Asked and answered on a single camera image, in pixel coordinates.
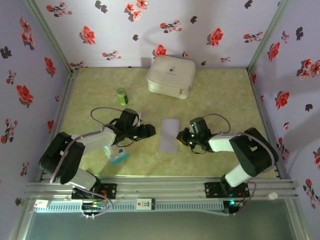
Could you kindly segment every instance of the floral wallpaper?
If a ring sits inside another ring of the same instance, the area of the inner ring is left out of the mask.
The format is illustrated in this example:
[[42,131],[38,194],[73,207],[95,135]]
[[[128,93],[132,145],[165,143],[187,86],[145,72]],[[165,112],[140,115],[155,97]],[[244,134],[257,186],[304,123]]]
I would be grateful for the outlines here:
[[317,0],[292,1],[252,72],[265,124],[308,221],[320,234],[320,32]]
[[[70,64],[148,68],[169,55],[198,68],[246,68],[279,0],[35,2]],[[275,44],[270,59],[276,52]]]
[[1,1],[0,16],[0,238],[7,240],[40,170],[68,75],[23,1]]

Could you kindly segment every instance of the green tabletop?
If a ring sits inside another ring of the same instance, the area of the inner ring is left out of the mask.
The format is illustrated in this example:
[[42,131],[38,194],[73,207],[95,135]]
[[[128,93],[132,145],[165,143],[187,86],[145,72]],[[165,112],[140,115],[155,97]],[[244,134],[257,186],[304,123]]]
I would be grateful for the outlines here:
[[[62,131],[83,134],[101,126],[90,117],[97,107],[131,108],[143,113],[143,123],[155,126],[156,135],[135,142],[125,149],[129,158],[111,166],[104,149],[94,150],[81,159],[80,167],[103,176],[197,176],[221,177],[239,162],[233,152],[194,154],[179,142],[179,153],[160,153],[163,119],[179,119],[180,131],[189,121],[208,113],[225,116],[231,131],[264,129],[252,87],[245,69],[197,69],[186,99],[152,93],[148,90],[147,68],[82,68],[75,81]],[[128,104],[120,105],[117,89],[124,87]],[[101,109],[94,116],[104,123],[118,118],[120,112]],[[206,117],[212,133],[226,131],[228,125],[217,116]],[[274,177],[274,172],[263,177]]]

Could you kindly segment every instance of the cyan object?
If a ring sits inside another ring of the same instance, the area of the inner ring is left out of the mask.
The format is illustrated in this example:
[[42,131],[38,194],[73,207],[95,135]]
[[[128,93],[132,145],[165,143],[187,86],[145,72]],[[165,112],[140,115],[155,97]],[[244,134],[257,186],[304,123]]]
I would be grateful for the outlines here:
[[104,146],[104,151],[112,166],[121,163],[122,161],[126,160],[129,157],[128,152],[125,150],[124,147],[121,146]]

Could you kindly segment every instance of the glass panel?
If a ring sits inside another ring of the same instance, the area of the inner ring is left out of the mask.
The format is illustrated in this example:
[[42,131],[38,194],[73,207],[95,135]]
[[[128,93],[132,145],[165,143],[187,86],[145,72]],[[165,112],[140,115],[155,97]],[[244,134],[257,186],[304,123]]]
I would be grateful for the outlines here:
[[35,213],[27,240],[295,240],[285,202],[252,201],[236,216],[202,212]]

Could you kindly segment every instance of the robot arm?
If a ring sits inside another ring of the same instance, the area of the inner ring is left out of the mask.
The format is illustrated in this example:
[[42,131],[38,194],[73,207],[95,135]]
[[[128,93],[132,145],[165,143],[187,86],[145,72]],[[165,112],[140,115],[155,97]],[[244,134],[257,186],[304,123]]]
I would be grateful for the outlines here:
[[126,108],[119,118],[104,125],[101,131],[86,133],[80,137],[58,133],[39,161],[39,165],[49,175],[56,175],[54,180],[60,184],[70,183],[77,187],[93,190],[100,181],[91,173],[79,168],[84,154],[104,146],[116,145],[128,138],[136,142],[156,134],[151,124],[139,124],[139,115],[132,109]]
[[190,121],[190,127],[179,132],[177,139],[192,151],[196,145],[209,153],[234,152],[239,164],[221,177],[225,194],[245,181],[268,171],[279,160],[277,152],[255,128],[245,132],[212,134],[203,117]]

